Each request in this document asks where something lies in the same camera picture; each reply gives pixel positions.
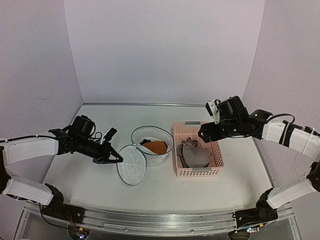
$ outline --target gray cloth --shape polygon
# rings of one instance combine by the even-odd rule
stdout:
[[[208,149],[202,149],[201,144],[190,137],[187,140],[183,140],[176,148],[176,154],[180,157],[184,168],[207,167],[212,155]]]

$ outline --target orange cloth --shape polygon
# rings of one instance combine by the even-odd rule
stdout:
[[[158,155],[165,154],[168,148],[164,141],[146,142],[142,144],[142,146],[146,147],[147,149]]]

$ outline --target clear plastic container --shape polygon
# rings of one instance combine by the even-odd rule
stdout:
[[[167,144],[167,150],[165,154],[157,155],[151,152],[146,147],[140,145],[144,140],[151,141],[164,141]],[[163,164],[168,157],[169,153],[174,148],[174,138],[166,130],[157,126],[141,126],[135,129],[131,134],[131,141],[134,145],[137,145],[138,149],[144,154],[146,164],[148,166],[159,166]]]

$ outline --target container lid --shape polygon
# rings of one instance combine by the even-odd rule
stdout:
[[[123,162],[116,164],[116,169],[122,181],[128,185],[142,182],[147,170],[147,162],[143,153],[134,145],[123,147],[119,154]]]

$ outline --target round container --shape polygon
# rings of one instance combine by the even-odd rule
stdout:
[[[157,155],[154,152],[151,152],[146,147],[140,145],[143,139],[153,141],[164,141],[167,144],[167,150],[165,154]],[[146,159],[146,164],[148,166],[158,166],[163,164],[169,155],[169,153],[174,148],[174,138],[173,136],[159,128],[157,126],[141,126],[135,129],[131,134],[131,141],[134,145],[140,149],[140,151],[144,154]]]
[[[146,175],[147,164],[144,154],[134,145],[123,147],[119,154],[123,162],[116,164],[121,180],[128,185],[138,185]]]

